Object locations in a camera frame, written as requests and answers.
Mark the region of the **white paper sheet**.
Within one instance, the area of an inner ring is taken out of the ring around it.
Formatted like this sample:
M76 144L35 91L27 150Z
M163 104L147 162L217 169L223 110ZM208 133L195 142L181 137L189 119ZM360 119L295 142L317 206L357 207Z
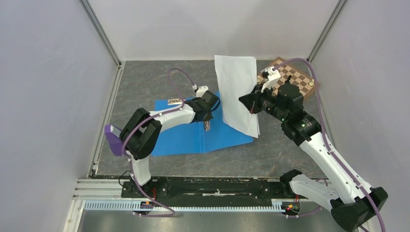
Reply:
M251 114L239 101L257 82L255 57L214 56L215 72L222 103L223 121L237 131L259 137L258 116Z

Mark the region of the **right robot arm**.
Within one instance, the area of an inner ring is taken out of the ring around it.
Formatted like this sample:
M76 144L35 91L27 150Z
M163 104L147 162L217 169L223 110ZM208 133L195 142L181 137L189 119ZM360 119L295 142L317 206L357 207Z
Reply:
M328 210L334 221L345 231L361 227L373 217L386 230L381 208L387 192L372 187L343 159L328 141L320 123L303 107L304 97L293 84L283 84L277 95L257 84L239 101L251 114L265 112L281 122L284 134L306 152L320 167L331 186L308 178L298 170L280 177L279 191L285 197L301 195Z

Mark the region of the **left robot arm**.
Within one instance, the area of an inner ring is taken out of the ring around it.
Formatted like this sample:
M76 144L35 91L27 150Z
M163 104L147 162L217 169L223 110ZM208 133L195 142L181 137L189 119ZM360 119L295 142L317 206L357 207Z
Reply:
M140 197L151 193L149 156L160 133L179 125L210 121L212 111L220 103L219 97L206 90L197 97L183 100L180 105L161 111L138 108L119 134L120 152L128 157L133 191Z

